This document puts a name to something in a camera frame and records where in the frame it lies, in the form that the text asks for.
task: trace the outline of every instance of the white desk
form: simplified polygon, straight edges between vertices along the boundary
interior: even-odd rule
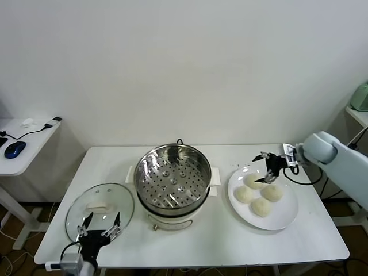
[[[345,108],[346,112],[349,113],[361,126],[368,127],[368,112],[367,111],[356,111],[351,107]]]
[[[45,120],[35,120],[31,128],[20,127],[24,119],[0,119],[0,131],[6,131],[8,134],[14,137],[20,137],[21,135],[37,131],[41,129],[46,122],[51,118]],[[23,137],[20,141],[27,143],[23,151],[14,159],[6,159],[4,157],[4,151],[8,145],[16,142],[11,137],[8,138],[7,142],[0,148],[0,176],[16,176],[22,174],[34,160],[36,155],[40,152],[44,144],[53,135],[60,123],[54,125],[52,128],[45,129],[39,133],[33,133]],[[37,217],[41,212],[41,208],[33,210],[32,214],[28,213],[7,191],[0,187],[0,204],[3,205],[10,213],[15,215],[21,220],[25,226],[23,227],[18,239],[13,244],[13,249],[21,249],[26,241],[30,232],[46,232],[48,223],[40,223],[37,221]],[[1,221],[3,226],[8,214]]]
[[[135,195],[135,211],[126,230],[98,255],[100,267],[213,267],[265,266],[342,260],[349,251],[311,186],[295,185],[299,214],[283,231],[264,231],[243,221],[232,209],[226,190],[231,174],[262,151],[278,152],[277,145],[197,146],[211,166],[220,169],[217,197],[208,198],[194,223],[182,231],[153,231]],[[70,241],[64,230],[69,206],[86,189],[100,183],[124,184],[129,166],[152,147],[93,147],[74,176],[47,233],[37,250],[38,264],[58,261]],[[264,162],[253,163],[263,173]],[[295,176],[307,182],[303,169]],[[300,275],[293,271],[286,275]]]

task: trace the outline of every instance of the robotic hand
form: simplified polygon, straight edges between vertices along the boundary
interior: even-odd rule
[[[302,144],[282,145],[282,154],[261,152],[253,160],[266,159],[267,174],[257,182],[272,183],[280,175],[280,170],[290,168],[299,173],[298,164],[313,163],[325,171],[326,175],[344,190],[360,206],[368,210],[368,158],[358,151],[348,148],[337,138],[321,131],[310,135]]]
[[[92,218],[93,212],[84,220],[82,226],[78,226],[78,242],[82,247],[80,253],[62,254],[60,263],[45,264],[47,271],[61,270],[65,276],[94,275],[99,250],[110,244],[121,233],[120,212],[117,213],[114,224],[107,230],[87,230]]]

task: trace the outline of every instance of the white wall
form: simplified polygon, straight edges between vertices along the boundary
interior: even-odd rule
[[[300,141],[366,80],[367,9],[364,0],[1,1],[0,101],[12,117],[64,118],[70,153],[54,153],[63,167],[92,145]],[[38,200],[61,185],[52,179],[34,184]]]

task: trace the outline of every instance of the dough ball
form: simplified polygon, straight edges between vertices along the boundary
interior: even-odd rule
[[[253,201],[251,207],[253,212],[260,217],[267,217],[271,213],[271,203],[263,197]]]
[[[235,197],[242,203],[250,203],[253,200],[253,191],[247,186],[241,186],[235,190]]]
[[[248,176],[244,179],[246,182],[246,185],[248,185],[250,188],[258,190],[263,188],[263,183],[255,182],[257,179],[262,178],[259,176],[259,174],[248,174]]]
[[[266,198],[266,199],[268,199],[269,201],[272,201],[272,202],[279,201],[283,196],[283,192],[282,192],[281,188],[276,186],[275,184],[270,184],[267,187],[265,187],[261,191],[261,194],[262,194],[262,196],[264,196],[264,198]]]

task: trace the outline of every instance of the floor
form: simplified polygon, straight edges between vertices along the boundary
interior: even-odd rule
[[[25,207],[29,212],[32,211],[33,207],[26,206]],[[40,215],[40,221],[47,221],[49,211],[51,207],[45,207]],[[331,216],[350,216],[351,210],[345,203],[333,203],[327,204],[327,210],[329,211]],[[6,210],[0,206],[0,219],[5,215]],[[3,228],[3,232],[16,237],[22,228],[22,223],[17,220],[15,217],[11,216],[8,222]],[[365,231],[361,227],[341,227],[339,228],[339,232],[343,237],[347,247],[350,250],[351,258],[358,258],[368,263],[368,237]],[[35,237],[29,239],[26,242],[25,249],[34,255],[37,251],[39,244],[42,241],[43,233],[36,235]],[[13,241],[4,237],[0,234],[0,254],[7,254],[12,250]],[[13,251],[9,255],[9,259],[13,262],[16,260],[23,251]],[[7,275],[6,269],[8,267],[8,262],[5,259],[2,259],[0,262],[0,275]],[[27,257],[24,260],[24,256],[19,260],[19,262],[14,264],[13,271],[16,271],[12,276],[31,276],[32,270],[36,267],[33,259],[31,257]],[[280,271],[285,271],[287,266],[280,266]],[[199,271],[190,270],[188,272],[181,272],[179,269],[169,270],[166,269],[153,269],[149,270],[139,270],[139,269],[118,269],[118,270],[108,270],[107,276],[198,276],[205,269],[200,269]],[[219,269],[224,276],[246,276],[246,268],[237,267],[237,268],[220,268]],[[273,275],[273,271],[271,267],[248,267],[248,276],[271,276]],[[352,261],[348,264],[348,275],[343,273],[333,273],[332,270],[336,270],[327,264],[318,264],[313,269],[309,270],[305,273],[305,276],[362,276],[368,275],[368,267],[365,265]],[[61,275],[59,272],[48,273],[44,270],[36,270],[32,276],[56,276]],[[219,272],[215,269],[210,269],[205,273],[201,274],[201,276],[218,276]]]

